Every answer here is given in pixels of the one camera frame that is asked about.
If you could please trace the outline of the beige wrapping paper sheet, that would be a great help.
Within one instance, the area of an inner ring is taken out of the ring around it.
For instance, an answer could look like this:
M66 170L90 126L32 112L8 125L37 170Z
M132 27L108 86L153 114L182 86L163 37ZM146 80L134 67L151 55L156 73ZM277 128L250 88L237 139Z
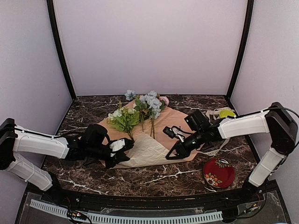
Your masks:
M166 159L166 155L177 142L177 139L169 138L163 133L163 129L166 126L177 126L190 133L191 129L185 122L185 117L187 117L187 114L166 107L161 112L161 115L155 120L155 138L150 136L151 122L149 120L146 120L143 125L138 124L134 126L134 146L132 149L125 152L130 160L120 162L113 168L140 168L192 161L198 154L198 151L196 150L193 150L190 156L184 159Z

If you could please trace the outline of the pink fake rose stem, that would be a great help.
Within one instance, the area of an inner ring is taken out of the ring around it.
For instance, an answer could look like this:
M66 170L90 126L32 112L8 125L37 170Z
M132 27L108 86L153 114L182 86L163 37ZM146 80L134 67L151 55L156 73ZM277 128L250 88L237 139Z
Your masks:
M161 102L160 109L164 110L169 105L169 99L166 96L159 96L159 100Z

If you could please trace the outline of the blue fake flower stem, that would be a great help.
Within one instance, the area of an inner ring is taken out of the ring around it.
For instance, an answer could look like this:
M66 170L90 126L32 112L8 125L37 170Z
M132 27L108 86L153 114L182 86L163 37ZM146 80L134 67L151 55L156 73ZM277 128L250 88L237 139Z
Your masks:
M134 90L127 90L125 92L126 100L135 102L135 98L138 96L136 95ZM147 103L149 105L149 120L151 124L150 129L150 136L155 139L156 132L155 132L155 120L161 115L162 110L160 109L161 102L159 100L159 94L156 91L150 91L149 93L145 94Z

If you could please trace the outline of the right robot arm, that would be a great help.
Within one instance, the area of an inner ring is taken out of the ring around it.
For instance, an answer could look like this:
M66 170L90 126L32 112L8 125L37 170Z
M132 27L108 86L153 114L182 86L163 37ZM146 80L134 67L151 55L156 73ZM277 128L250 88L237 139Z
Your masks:
M256 196L256 188L276 171L286 158L298 147L297 140L299 115L279 102L274 102L265 109L243 115L227 116L210 121L202 112L196 110L185 117L191 129L184 131L177 126L163 129L172 139L177 139L166 156L168 160L184 159L191 152L206 143L229 140L239 136L268 135L271 141L265 154L247 178L247 183L239 191L238 198L249 202Z

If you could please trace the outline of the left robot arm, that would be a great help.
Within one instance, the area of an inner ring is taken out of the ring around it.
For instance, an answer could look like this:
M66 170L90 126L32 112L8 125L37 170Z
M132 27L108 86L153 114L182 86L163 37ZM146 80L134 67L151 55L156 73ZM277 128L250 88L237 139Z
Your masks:
M89 125L84 132L47 135L18 126L14 119L8 118L0 125L0 169L47 192L55 203L63 203L66 193L60 189L55 175L29 162L21 155L22 152L67 161L92 158L104 161L106 168L113 168L119 162L129 160L126 151L133 145L134 142L127 138L111 140L107 129L97 124Z

